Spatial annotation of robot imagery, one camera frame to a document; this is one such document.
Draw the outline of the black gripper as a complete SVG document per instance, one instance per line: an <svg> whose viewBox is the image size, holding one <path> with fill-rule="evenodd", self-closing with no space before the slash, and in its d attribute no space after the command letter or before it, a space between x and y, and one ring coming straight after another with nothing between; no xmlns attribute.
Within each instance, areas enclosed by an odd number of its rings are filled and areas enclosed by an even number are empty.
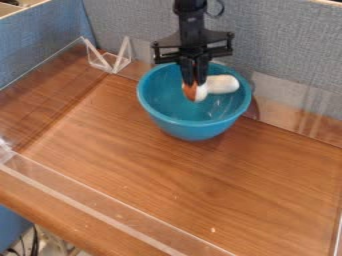
<svg viewBox="0 0 342 256"><path fill-rule="evenodd" d="M233 32L204 29L197 40L184 42L181 32L177 31L153 42L154 61L157 64L180 61L185 84L193 86L197 76L198 85L202 86L208 81L210 58L233 55L234 37Z"/></svg>

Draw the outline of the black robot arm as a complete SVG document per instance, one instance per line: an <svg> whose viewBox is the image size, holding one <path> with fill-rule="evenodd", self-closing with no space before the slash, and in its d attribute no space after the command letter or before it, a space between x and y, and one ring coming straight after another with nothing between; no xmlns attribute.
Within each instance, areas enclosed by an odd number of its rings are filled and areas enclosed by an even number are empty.
<svg viewBox="0 0 342 256"><path fill-rule="evenodd" d="M216 57L233 55L233 32L206 28L208 0L176 0L173 10L180 28L169 37L154 41L157 64L176 62L185 84L202 86L208 80L209 63Z"/></svg>

